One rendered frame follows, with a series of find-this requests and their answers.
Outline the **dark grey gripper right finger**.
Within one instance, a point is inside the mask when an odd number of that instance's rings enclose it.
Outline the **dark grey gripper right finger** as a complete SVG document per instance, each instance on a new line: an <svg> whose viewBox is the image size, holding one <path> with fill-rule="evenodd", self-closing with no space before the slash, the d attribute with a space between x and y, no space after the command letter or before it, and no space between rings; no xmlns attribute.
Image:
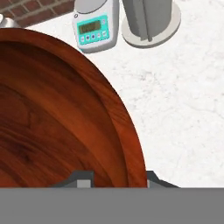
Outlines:
<svg viewBox="0 0 224 224"><path fill-rule="evenodd" d="M173 185L167 181L159 179L154 171L147 171L146 174L147 174L147 187L148 188L155 188L155 187L177 188L176 185Z"/></svg>

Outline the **large brown wooden bowl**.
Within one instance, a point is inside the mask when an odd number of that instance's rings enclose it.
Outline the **large brown wooden bowl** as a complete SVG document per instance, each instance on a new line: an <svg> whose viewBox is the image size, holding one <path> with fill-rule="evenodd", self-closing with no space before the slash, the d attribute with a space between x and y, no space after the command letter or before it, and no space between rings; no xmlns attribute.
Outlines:
<svg viewBox="0 0 224 224"><path fill-rule="evenodd" d="M118 93L83 54L37 31L0 29L0 187L145 187L144 155Z"/></svg>

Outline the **white kitchen scale teal panel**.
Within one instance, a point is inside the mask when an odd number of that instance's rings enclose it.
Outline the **white kitchen scale teal panel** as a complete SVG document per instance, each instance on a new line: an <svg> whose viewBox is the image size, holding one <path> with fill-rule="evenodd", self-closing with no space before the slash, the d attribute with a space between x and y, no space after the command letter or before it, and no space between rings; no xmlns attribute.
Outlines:
<svg viewBox="0 0 224 224"><path fill-rule="evenodd" d="M116 45L119 0L74 0L73 31L83 53L97 53Z"/></svg>

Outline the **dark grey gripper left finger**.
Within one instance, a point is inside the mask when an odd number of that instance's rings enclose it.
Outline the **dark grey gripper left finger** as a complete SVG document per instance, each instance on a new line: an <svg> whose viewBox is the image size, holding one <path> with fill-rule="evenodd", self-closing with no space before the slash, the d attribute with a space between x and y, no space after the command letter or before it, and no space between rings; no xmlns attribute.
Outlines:
<svg viewBox="0 0 224 224"><path fill-rule="evenodd" d="M73 171L65 180L54 184L53 187L93 188L95 186L95 174L93 171Z"/></svg>

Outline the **grey paper towel holder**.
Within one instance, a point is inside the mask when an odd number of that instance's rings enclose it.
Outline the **grey paper towel holder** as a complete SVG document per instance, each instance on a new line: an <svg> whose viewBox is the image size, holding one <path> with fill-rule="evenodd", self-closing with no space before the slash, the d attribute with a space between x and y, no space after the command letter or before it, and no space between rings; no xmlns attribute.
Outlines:
<svg viewBox="0 0 224 224"><path fill-rule="evenodd" d="M136 48L152 48L169 40L181 23L174 0L122 0L122 37Z"/></svg>

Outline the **small grey metal object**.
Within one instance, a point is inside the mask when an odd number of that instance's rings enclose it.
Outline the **small grey metal object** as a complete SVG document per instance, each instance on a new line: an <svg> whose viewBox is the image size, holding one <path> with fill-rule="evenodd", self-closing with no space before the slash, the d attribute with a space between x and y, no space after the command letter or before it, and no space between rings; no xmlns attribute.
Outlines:
<svg viewBox="0 0 224 224"><path fill-rule="evenodd" d="M19 25L12 18L0 14L0 28L19 28Z"/></svg>

